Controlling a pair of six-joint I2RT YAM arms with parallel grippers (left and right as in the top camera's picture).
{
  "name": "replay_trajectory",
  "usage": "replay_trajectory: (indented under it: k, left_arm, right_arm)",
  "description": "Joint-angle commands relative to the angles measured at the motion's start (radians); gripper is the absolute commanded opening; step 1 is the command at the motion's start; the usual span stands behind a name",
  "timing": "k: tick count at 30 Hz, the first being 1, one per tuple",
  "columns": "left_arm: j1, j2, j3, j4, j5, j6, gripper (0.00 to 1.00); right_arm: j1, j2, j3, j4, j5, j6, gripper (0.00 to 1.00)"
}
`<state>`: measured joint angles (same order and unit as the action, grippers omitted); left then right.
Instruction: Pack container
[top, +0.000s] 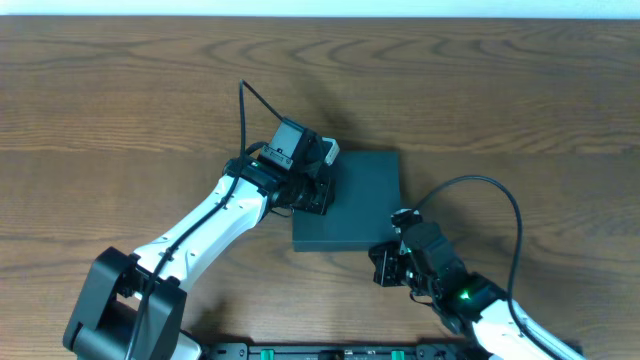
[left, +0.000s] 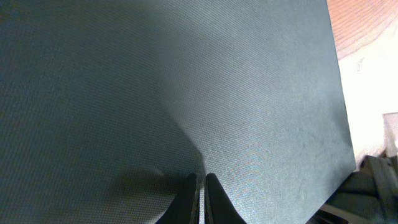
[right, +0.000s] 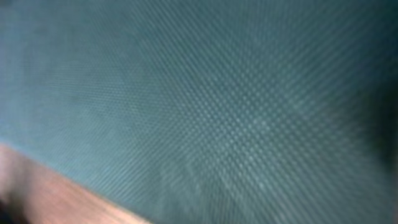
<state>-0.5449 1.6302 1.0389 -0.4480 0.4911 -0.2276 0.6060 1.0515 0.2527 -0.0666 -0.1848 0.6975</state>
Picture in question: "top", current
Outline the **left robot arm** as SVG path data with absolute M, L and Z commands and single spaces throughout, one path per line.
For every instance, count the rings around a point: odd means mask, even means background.
M 183 331 L 188 292 L 243 233 L 274 208 L 323 215 L 339 152 L 331 138 L 256 143 L 225 166 L 214 190 L 170 230 L 125 254 L 92 263 L 62 338 L 80 359 L 201 359 Z

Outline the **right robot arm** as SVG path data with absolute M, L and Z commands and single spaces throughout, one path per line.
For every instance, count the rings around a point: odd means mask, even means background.
M 507 291 L 467 271 L 435 223 L 399 230 L 400 239 L 372 247 L 374 281 L 405 285 L 427 303 L 451 332 L 471 340 L 491 359 L 581 359 L 577 350 L 533 321 Z

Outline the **dark green hinged box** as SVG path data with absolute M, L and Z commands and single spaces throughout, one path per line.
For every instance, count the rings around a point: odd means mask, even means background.
M 396 238 L 391 215 L 401 208 L 399 158 L 389 151 L 348 151 L 331 166 L 335 199 L 324 215 L 293 216 L 296 252 L 368 251 Z

